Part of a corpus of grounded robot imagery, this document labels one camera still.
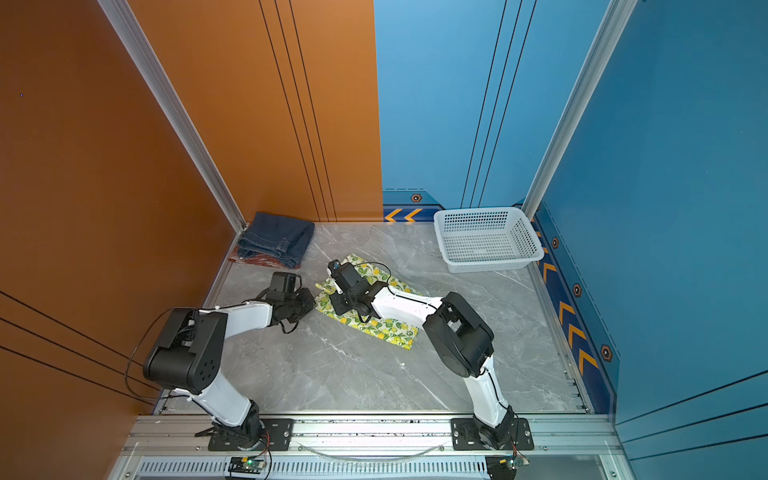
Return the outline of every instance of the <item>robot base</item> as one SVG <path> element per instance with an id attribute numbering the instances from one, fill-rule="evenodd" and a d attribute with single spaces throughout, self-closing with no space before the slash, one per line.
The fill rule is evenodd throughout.
<path id="1" fill-rule="evenodd" d="M 533 450 L 534 443 L 528 420 L 508 411 L 495 429 L 476 418 L 451 419 L 454 450 Z"/>
<path id="2" fill-rule="evenodd" d="M 214 423 L 214 426 L 196 433 L 195 436 L 210 436 L 208 450 L 211 452 L 260 451 L 267 446 L 274 452 L 283 452 L 288 449 L 292 432 L 292 419 L 270 419 L 264 425 L 259 418 L 259 407 L 251 401 L 250 410 L 242 425 L 229 427 Z M 267 438 L 270 439 L 269 445 L 266 444 Z"/>

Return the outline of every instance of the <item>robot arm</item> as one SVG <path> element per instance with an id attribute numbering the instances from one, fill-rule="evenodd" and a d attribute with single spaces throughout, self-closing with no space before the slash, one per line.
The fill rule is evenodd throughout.
<path id="1" fill-rule="evenodd" d="M 336 293 L 331 304 L 337 315 L 356 310 L 358 316 L 396 319 L 423 329 L 442 362 L 467 385 L 475 423 L 483 441 L 501 449 L 511 440 L 514 412 L 499 388 L 493 364 L 493 332 L 480 315 L 456 292 L 444 298 L 392 290 L 384 282 L 373 285 L 355 266 L 328 264 Z"/>
<path id="2" fill-rule="evenodd" d="M 239 333 L 278 324 L 286 332 L 284 319 L 295 324 L 311 311 L 315 299 L 309 289 L 296 289 L 297 278 L 300 281 L 295 273 L 275 272 L 270 288 L 240 305 L 173 309 L 150 351 L 144 377 L 187 396 L 211 415 L 214 427 L 201 432 L 214 437 L 211 446 L 250 450 L 259 445 L 264 429 L 259 408 L 220 371 L 223 344 Z"/>
<path id="3" fill-rule="evenodd" d="M 482 441 L 493 449 L 503 449 L 510 442 L 514 412 L 494 371 L 493 332 L 461 295 L 426 297 L 392 290 L 384 282 L 371 285 L 355 266 L 338 260 L 329 264 L 329 271 L 337 286 L 337 293 L 330 296 L 337 314 L 354 309 L 368 319 L 397 319 L 423 329 L 442 362 L 464 379 Z M 283 319 L 296 323 L 306 315 L 314 307 L 314 298 L 307 288 L 296 289 L 297 277 L 276 272 L 269 289 L 240 305 L 174 309 L 150 351 L 144 377 L 175 395 L 189 397 L 211 415 L 213 428 L 200 433 L 213 437 L 209 449 L 261 446 L 264 425 L 258 406 L 220 371 L 223 342 L 278 324 L 285 332 Z"/>

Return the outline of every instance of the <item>blue wall panel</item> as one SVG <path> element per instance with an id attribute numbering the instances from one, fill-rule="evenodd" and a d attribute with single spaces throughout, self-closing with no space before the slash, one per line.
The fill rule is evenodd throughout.
<path id="1" fill-rule="evenodd" d="M 468 207 L 480 203 L 487 177 L 483 206 L 524 197 L 607 4 L 508 0 L 505 10 L 502 0 L 376 0 L 384 188 L 426 190 L 446 208 L 464 198 Z"/>
<path id="2" fill-rule="evenodd" d="M 631 420 L 766 368 L 765 18 L 765 2 L 638 2 L 545 195 L 621 356 L 622 440 L 765 401 L 754 379 Z M 768 432 L 764 410 L 627 450 Z M 695 455 L 633 465 L 696 478 L 643 475 Z"/>
<path id="3" fill-rule="evenodd" d="M 731 480 L 765 478 L 768 438 L 630 462 L 638 478 Z"/>

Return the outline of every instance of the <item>black line stripe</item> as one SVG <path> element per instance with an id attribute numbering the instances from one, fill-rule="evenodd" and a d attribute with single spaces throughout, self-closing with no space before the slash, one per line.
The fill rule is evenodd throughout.
<path id="1" fill-rule="evenodd" d="M 512 27 L 512 36 L 509 38 L 509 47 L 507 47 L 507 58 L 504 59 L 504 68 L 502 69 L 502 79 L 498 82 L 498 90 L 496 91 L 496 100 L 493 102 L 493 112 L 491 113 L 491 123 L 488 124 L 488 131 L 485 133 L 485 143 L 482 147 L 482 155 L 480 155 L 480 165 L 478 166 L 478 174 L 475 177 L 475 186 L 472 188 L 472 197 L 469 199 L 469 207 L 472 208 L 472 202 L 475 200 L 475 191 L 478 187 L 478 181 L 480 180 L 480 172 L 482 171 L 482 161 L 485 157 L 485 149 L 488 147 L 488 138 L 491 136 L 491 128 L 493 128 L 493 119 L 496 115 L 496 106 L 498 105 L 498 96 L 502 92 L 502 85 L 504 84 L 504 74 L 507 72 L 507 62 L 509 61 L 509 52 L 512 50 L 512 42 L 515 40 L 515 32 L 518 30 L 518 20 L 520 19 L 520 11 L 523 8 L 523 2 L 520 0 L 520 6 L 518 6 L 518 14 L 515 17 L 515 26 Z"/>
<path id="2" fill-rule="evenodd" d="M 71 348 L 68 348 L 68 347 L 66 347 L 66 346 L 63 346 L 63 345 L 62 345 L 62 344 L 60 344 L 60 343 L 57 343 L 57 342 L 54 342 L 54 341 L 53 341 L 53 340 L 51 340 L 51 339 L 45 338 L 43 335 L 40 335 L 40 334 L 38 334 L 38 333 L 35 333 L 35 332 L 32 332 L 31 330 L 28 330 L 28 329 L 24 328 L 24 327 L 23 327 L 23 326 L 21 326 L 21 325 L 16 325 L 16 324 L 15 324 L 15 323 L 13 323 L 11 320 L 7 320 L 7 319 L 4 319 L 4 318 L 2 318 L 1 316 L 0 316 L 0 320 L 1 320 L 1 321 L 3 321 L 3 322 L 6 322 L 8 325 L 12 325 L 12 326 L 15 326 L 16 328 L 18 328 L 18 329 L 20 329 L 20 330 L 23 330 L 23 331 L 25 331 L 26 333 L 29 333 L 29 334 L 31 334 L 31 335 L 34 335 L 34 336 L 38 337 L 39 339 L 43 339 L 43 340 L 45 340 L 46 342 L 49 342 L 49 343 L 53 343 L 54 345 L 56 345 L 56 346 L 58 346 L 58 347 L 61 347 L 61 348 L 62 348 L 62 349 L 64 349 L 64 350 L 67 350 L 68 352 L 74 353 L 74 354 L 75 354 L 75 355 L 77 355 L 77 356 L 81 356 L 82 358 L 84 358 L 84 359 L 86 359 L 86 360 L 91 360 L 93 363 L 97 363 L 98 365 L 101 365 L 101 366 L 103 366 L 105 369 L 110 369 L 110 370 L 112 370 L 113 372 L 119 373 L 119 374 L 120 374 L 120 376 L 123 376 L 123 375 L 124 375 L 124 372 L 121 372 L 120 370 L 117 370 L 117 369 L 113 369 L 113 368 L 112 368 L 112 367 L 110 367 L 109 365 L 105 365 L 104 363 L 101 363 L 101 362 L 99 362 L 98 360 L 94 360 L 94 359 L 92 359 L 92 358 L 91 358 L 91 357 L 89 357 L 89 356 L 83 355 L 82 353 L 80 353 L 80 352 L 76 352 L 76 351 L 74 351 L 73 349 L 71 349 Z M 149 388 L 151 388 L 151 389 L 156 389 L 156 390 L 157 390 L 157 387 L 156 387 L 156 386 L 152 386 L 152 385 L 150 385 L 150 384 L 148 384 L 148 383 L 144 383 L 144 382 L 142 382 L 141 380 L 139 380 L 139 379 L 137 379 L 137 378 L 134 378 L 134 377 L 132 377 L 132 376 L 129 376 L 129 377 L 130 377 L 130 378 L 132 378 L 133 380 L 135 380 L 135 381 L 137 381 L 137 382 L 141 383 L 142 385 L 146 385 L 146 386 L 148 386 L 148 387 L 149 387 Z"/>
<path id="3" fill-rule="evenodd" d="M 710 393 L 716 392 L 717 390 L 726 389 L 726 388 L 728 388 L 730 386 L 736 385 L 737 383 L 746 382 L 747 380 L 751 380 L 751 379 L 754 379 L 754 378 L 756 378 L 758 376 L 765 375 L 766 373 L 768 373 L 768 370 L 763 370 L 762 372 L 758 372 L 758 373 L 755 373 L 755 374 L 750 375 L 750 376 L 745 376 L 742 379 L 736 380 L 736 381 L 731 382 L 731 383 L 726 383 L 725 385 L 719 386 L 719 387 L 717 387 L 715 389 L 707 390 L 706 392 L 699 393 L 698 395 L 690 396 L 687 399 L 678 400 L 677 402 L 670 403 L 669 405 L 666 405 L 666 406 L 663 406 L 663 407 L 659 407 L 658 409 L 651 410 L 650 412 L 645 412 L 643 414 L 636 415 L 636 416 L 632 417 L 631 419 L 622 420 L 621 422 L 617 423 L 616 425 L 621 425 L 622 423 L 627 423 L 627 422 L 631 422 L 632 420 L 637 420 L 640 417 L 645 417 L 646 415 L 650 415 L 651 413 L 660 412 L 661 410 L 668 409 L 668 408 L 673 407 L 675 405 L 680 405 L 681 403 L 687 402 L 688 400 L 697 399 L 700 396 L 709 395 Z"/>
<path id="4" fill-rule="evenodd" d="M 491 84 L 491 73 L 493 72 L 493 61 L 496 59 L 496 50 L 498 49 L 498 39 L 502 36 L 502 25 L 504 24 L 504 12 L 507 11 L 507 0 L 504 0 L 504 8 L 502 9 L 502 19 L 498 23 L 498 33 L 496 34 L 496 45 L 493 46 L 493 56 L 491 57 L 491 67 L 488 70 L 488 80 L 485 82 L 485 93 L 482 96 L 482 105 L 480 106 L 480 118 L 478 118 L 478 127 L 475 131 L 475 141 L 472 142 L 472 153 L 469 155 L 469 167 L 467 167 L 467 178 L 464 180 L 464 191 L 462 192 L 461 207 L 464 208 L 464 196 L 467 194 L 467 185 L 469 185 L 469 172 L 472 171 L 472 158 L 475 156 L 475 147 L 478 143 L 478 135 L 480 134 L 480 123 L 482 122 L 482 112 L 485 109 L 485 98 L 488 97 L 488 86 Z"/>
<path id="5" fill-rule="evenodd" d="M 331 208 L 333 208 L 333 218 L 339 221 L 336 215 L 336 203 L 333 201 L 333 189 L 331 188 L 331 180 L 328 177 L 328 166 L 326 165 L 326 154 L 323 151 L 323 139 L 320 137 L 320 128 L 317 125 L 317 115 L 315 114 L 315 103 L 312 100 L 312 90 L 310 89 L 310 79 L 306 74 L 306 65 L 304 64 L 304 53 L 301 51 L 301 41 L 299 40 L 299 29 L 296 27 L 296 16 L 293 14 L 293 3 L 288 0 L 290 6 L 290 16 L 293 19 L 293 30 L 296 32 L 296 43 L 299 44 L 299 56 L 301 57 L 301 68 L 304 70 L 304 80 L 306 81 L 306 91 L 310 94 L 310 107 L 312 108 L 312 116 L 315 119 L 315 131 L 317 132 L 317 141 L 320 145 L 320 156 L 323 159 L 323 169 L 326 171 L 326 180 L 328 181 L 328 194 L 331 197 Z"/>
<path id="6" fill-rule="evenodd" d="M 280 77 L 280 85 L 283 86 L 283 95 L 286 98 L 286 106 L 288 107 L 288 115 L 290 115 L 290 121 L 293 124 L 293 133 L 296 135 L 296 143 L 299 145 L 299 153 L 301 154 L 301 161 L 304 163 L 304 173 L 306 174 L 306 182 L 310 185 L 310 193 L 312 194 L 312 202 L 315 204 L 315 213 L 317 214 L 317 221 L 320 221 L 320 210 L 317 208 L 317 199 L 315 198 L 315 190 L 312 188 L 312 182 L 310 181 L 310 171 L 306 167 L 306 160 L 304 159 L 304 150 L 301 148 L 301 142 L 299 141 L 299 131 L 296 129 L 296 122 L 293 120 L 293 112 L 290 110 L 290 103 L 288 102 L 288 92 L 286 91 L 286 85 L 283 83 L 283 74 L 280 73 L 280 64 L 277 63 L 277 53 L 275 53 L 275 45 L 272 43 L 272 35 L 270 34 L 270 27 L 266 24 L 266 15 L 264 14 L 264 6 L 259 0 L 259 8 L 261 8 L 261 16 L 264 19 L 264 28 L 266 28 L 266 36 L 270 40 L 270 47 L 272 47 L 272 55 L 275 58 L 275 66 L 277 67 L 277 76 Z"/>
<path id="7" fill-rule="evenodd" d="M 673 453 L 690 452 L 691 450 L 699 450 L 699 449 L 706 449 L 706 448 L 709 448 L 709 447 L 717 447 L 718 445 L 728 445 L 729 443 L 745 442 L 746 440 L 761 439 L 763 437 L 768 437 L 768 433 L 763 433 L 763 434 L 760 434 L 760 435 L 752 435 L 751 437 L 743 437 L 741 439 L 726 440 L 725 442 L 709 443 L 707 445 L 699 445 L 697 447 L 689 447 L 687 449 L 673 450 L 672 452 L 654 453 L 653 455 L 645 455 L 643 457 L 628 458 L 627 460 L 629 460 L 630 462 L 633 462 L 634 460 L 643 460 L 645 458 L 661 457 L 662 455 L 671 455 Z"/>
<path id="8" fill-rule="evenodd" d="M 3 292 L 2 290 L 0 290 L 0 294 L 2 294 L 2 295 L 4 295 L 4 296 L 7 296 L 9 299 L 13 300 L 14 302 L 18 303 L 19 305 L 23 305 L 23 306 L 26 306 L 27 308 L 29 308 L 30 310 L 32 310 L 32 311 L 33 311 L 33 312 L 35 312 L 35 313 L 39 313 L 40 315 L 43 315 L 45 318 L 47 318 L 47 319 L 51 320 L 52 322 L 58 323 L 59 325 L 63 326 L 65 329 L 69 329 L 69 330 L 71 330 L 72 332 L 75 332 L 75 333 L 77 333 L 79 336 L 82 336 L 82 337 L 84 337 L 84 338 L 87 338 L 87 339 L 89 339 L 90 341 L 92 341 L 93 343 L 96 343 L 97 345 L 103 346 L 105 349 L 109 350 L 110 352 L 113 352 L 113 353 L 117 353 L 119 356 L 123 357 L 123 358 L 124 358 L 124 359 L 126 359 L 126 360 L 129 360 L 129 359 L 130 359 L 130 358 L 127 356 L 127 355 L 123 355 L 122 353 L 118 352 L 117 350 L 115 350 L 115 349 L 113 349 L 113 348 L 111 348 L 111 347 L 108 347 L 108 346 L 106 346 L 105 344 L 103 344 L 103 343 L 99 342 L 99 341 L 98 341 L 98 340 L 96 340 L 96 339 L 93 339 L 93 338 L 91 338 L 91 337 L 90 337 L 90 336 L 88 336 L 88 335 L 85 335 L 84 333 L 82 333 L 82 332 L 80 332 L 80 331 L 78 331 L 78 330 L 76 330 L 76 329 L 72 328 L 71 326 L 67 325 L 66 323 L 64 323 L 64 322 L 60 322 L 59 320 L 56 320 L 54 317 L 52 317 L 52 316 L 48 315 L 47 313 L 43 313 L 43 312 L 41 312 L 40 310 L 38 310 L 38 309 L 34 308 L 32 305 L 29 305 L 28 303 L 24 303 L 24 302 L 22 302 L 21 300 L 19 300 L 18 298 L 14 297 L 14 296 L 11 296 L 11 295 L 8 295 L 6 292 Z M 135 363 L 136 365 L 139 365 L 139 366 L 141 366 L 141 367 L 144 367 L 144 364 L 142 364 L 142 363 L 139 363 L 139 362 L 137 362 L 136 360 L 133 360 L 133 363 Z"/>
<path id="9" fill-rule="evenodd" d="M 496 155 L 496 147 L 498 146 L 498 138 L 502 134 L 502 127 L 504 126 L 504 118 L 507 116 L 507 107 L 509 107 L 509 99 L 512 97 L 512 88 L 515 87 L 515 79 L 518 77 L 518 69 L 520 68 L 520 60 L 523 58 L 523 51 L 525 50 L 525 41 L 528 40 L 528 32 L 531 30 L 531 22 L 533 21 L 533 14 L 536 12 L 536 3 L 533 2 L 533 9 L 531 10 L 531 17 L 528 19 L 528 28 L 525 29 L 525 37 L 523 37 L 523 45 L 520 47 L 520 55 L 518 56 L 518 64 L 515 67 L 515 74 L 512 75 L 512 85 L 509 87 L 509 95 L 507 95 L 507 104 L 504 106 L 504 113 L 502 114 L 502 122 L 498 126 L 498 132 L 496 133 L 496 142 L 493 144 L 493 152 L 491 153 L 491 160 L 488 162 L 488 171 L 485 172 L 485 181 L 482 184 L 482 191 L 480 192 L 480 200 L 478 200 L 478 207 L 482 204 L 482 196 L 485 193 L 485 185 L 488 183 L 488 176 L 491 173 L 491 166 L 493 165 L 493 157 Z"/>
<path id="10" fill-rule="evenodd" d="M 288 65 L 290 66 L 290 74 L 293 77 L 293 87 L 296 89 L 296 99 L 299 102 L 299 110 L 301 111 L 301 119 L 304 122 L 304 131 L 306 132 L 306 142 L 310 144 L 310 154 L 312 155 L 312 164 L 315 166 L 315 175 L 317 176 L 317 187 L 320 189 L 320 198 L 323 200 L 323 209 L 326 211 L 326 220 L 330 220 L 328 214 L 328 206 L 326 205 L 326 195 L 323 193 L 323 183 L 320 182 L 320 172 L 317 168 L 317 161 L 315 160 L 315 149 L 312 148 L 312 139 L 310 138 L 310 130 L 306 126 L 306 115 L 304 114 L 304 106 L 301 104 L 301 94 L 299 93 L 299 84 L 296 82 L 296 73 L 293 72 L 293 61 L 290 59 L 290 50 L 288 50 L 288 41 L 286 40 L 286 31 L 283 29 L 283 20 L 280 17 L 280 9 L 277 7 L 277 0 L 275 2 L 275 10 L 277 10 L 277 21 L 280 23 L 280 32 L 283 33 L 283 44 L 286 47 L 286 55 L 288 55 Z"/>
<path id="11" fill-rule="evenodd" d="M 685 425 L 680 425 L 679 427 L 673 427 L 671 429 L 662 430 L 661 432 L 649 433 L 648 435 L 643 435 L 643 436 L 637 437 L 635 439 L 623 440 L 621 443 L 629 443 L 629 442 L 634 442 L 635 440 L 647 439 L 648 437 L 652 437 L 654 435 L 661 435 L 662 433 L 672 432 L 673 430 L 684 429 L 686 427 L 690 427 L 692 425 L 699 425 L 700 423 L 706 423 L 706 422 L 709 422 L 711 420 L 724 419 L 725 417 L 730 417 L 732 415 L 738 415 L 739 413 L 744 413 L 744 412 L 749 412 L 751 410 L 761 409 L 761 408 L 763 408 L 765 406 L 768 406 L 768 403 L 763 403 L 763 404 L 760 404 L 760 405 L 755 405 L 754 407 L 748 407 L 746 409 L 737 410 L 737 411 L 731 412 L 731 413 L 724 413 L 722 415 L 710 417 L 710 418 L 704 419 L 704 420 L 697 420 L 696 422 L 691 422 L 691 423 L 687 423 Z"/>
<path id="12" fill-rule="evenodd" d="M 24 357 L 27 360 L 31 360 L 32 362 L 36 362 L 36 363 L 39 363 L 41 365 L 49 366 L 49 367 L 51 367 L 54 370 L 58 370 L 59 372 L 66 373 L 67 375 L 72 375 L 75 378 L 79 378 L 80 380 L 85 380 L 88 383 L 93 383 L 94 385 L 98 385 L 98 386 L 103 387 L 103 388 L 105 388 L 107 390 L 111 390 L 112 392 L 119 393 L 120 395 L 127 396 L 129 399 L 136 400 L 137 402 L 143 402 L 143 403 L 146 403 L 149 406 L 154 405 L 153 403 L 145 402 L 144 400 L 139 400 L 139 399 L 137 399 L 134 396 L 131 396 L 131 395 L 128 395 L 127 393 L 121 392 L 120 390 L 115 390 L 112 387 L 109 387 L 109 386 L 106 386 L 106 385 L 102 385 L 99 382 L 94 382 L 93 380 L 87 379 L 87 378 L 85 378 L 83 376 L 80 376 L 77 373 L 72 373 L 72 372 L 69 372 L 68 370 L 60 369 L 57 366 L 51 365 L 50 363 L 46 363 L 46 362 L 43 362 L 42 360 L 38 360 L 38 359 L 32 358 L 32 357 L 30 357 L 28 355 L 25 355 L 24 353 L 19 353 L 19 352 L 15 351 L 15 350 L 11 350 L 11 349 L 9 349 L 6 346 L 0 345 L 0 349 L 5 350 L 6 352 L 14 353 L 14 354 L 16 354 L 18 356 Z"/>

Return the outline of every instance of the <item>denim fabric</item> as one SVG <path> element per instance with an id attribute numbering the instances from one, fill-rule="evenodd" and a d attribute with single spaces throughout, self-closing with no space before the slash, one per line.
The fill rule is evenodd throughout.
<path id="1" fill-rule="evenodd" d="M 237 243 L 237 254 L 242 258 L 251 258 L 258 253 L 266 253 L 288 268 L 296 268 L 314 232 L 315 224 L 312 222 L 259 213 Z"/>

